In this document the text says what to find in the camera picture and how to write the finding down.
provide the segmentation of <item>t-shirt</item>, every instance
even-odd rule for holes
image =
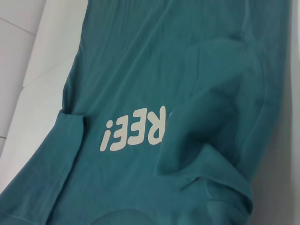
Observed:
[[[1,225],[243,225],[274,128],[287,0],[89,0],[56,123]]]

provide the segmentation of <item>teal fabric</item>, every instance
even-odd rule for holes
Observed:
[[[55,126],[0,224],[244,225],[289,1],[89,0]]]

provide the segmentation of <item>fabric fold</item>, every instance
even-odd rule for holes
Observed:
[[[72,169],[83,132],[83,116],[59,113],[36,153],[0,195],[0,224],[46,224]]]
[[[223,79],[172,111],[156,173],[177,177],[180,189],[204,179],[208,211],[217,213],[211,215],[218,220],[213,224],[226,225],[225,221],[233,218],[242,224],[240,218],[247,221],[252,212],[253,198],[249,181],[235,165],[263,105],[264,73],[251,42],[226,38],[217,41],[202,45],[198,51],[205,56],[204,65],[213,65],[211,61],[218,65],[202,68],[204,76]],[[249,83],[257,83],[256,88],[249,88]],[[231,218],[225,213],[229,210],[237,210],[240,218]]]

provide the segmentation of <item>white tile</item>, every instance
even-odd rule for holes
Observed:
[[[0,19],[0,136],[6,137],[14,114],[34,36]]]
[[[73,61],[73,57],[67,59],[23,89],[0,159],[0,193],[53,127]]]
[[[0,0],[0,17],[36,34],[45,0]]]
[[[48,0],[24,79],[24,87],[70,56],[80,43],[88,0]]]
[[[4,148],[5,141],[6,141],[5,138],[0,138],[0,157]]]

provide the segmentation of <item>tile grout line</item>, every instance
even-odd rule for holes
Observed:
[[[5,22],[7,22],[7,23],[13,25],[14,27],[17,27],[17,28],[19,28],[19,29],[25,31],[26,33],[29,33],[29,34],[33,35],[34,37],[36,36],[35,34],[29,32],[28,30],[25,30],[25,29],[23,29],[22,27],[19,27],[19,26],[13,24],[12,22],[10,22],[10,21],[8,21],[8,20],[6,20],[6,19],[3,19],[2,17],[0,17],[0,20],[3,20],[3,21],[5,21]]]
[[[53,70],[54,68],[56,68],[57,66],[65,63],[67,60],[69,60],[71,57],[73,58],[73,54],[75,54],[74,56],[74,60],[76,57],[78,50],[73,51],[72,53],[70,53],[68,56],[66,56],[62,61],[56,63],[55,65],[53,65],[51,68],[47,69],[45,72],[42,72],[38,77],[36,77],[35,79],[33,79],[31,82],[29,82],[27,85],[23,86],[22,90],[26,87],[28,87],[29,85],[31,85],[32,83],[34,83],[35,81],[39,80],[41,77],[43,77],[45,74],[47,74],[49,71]]]

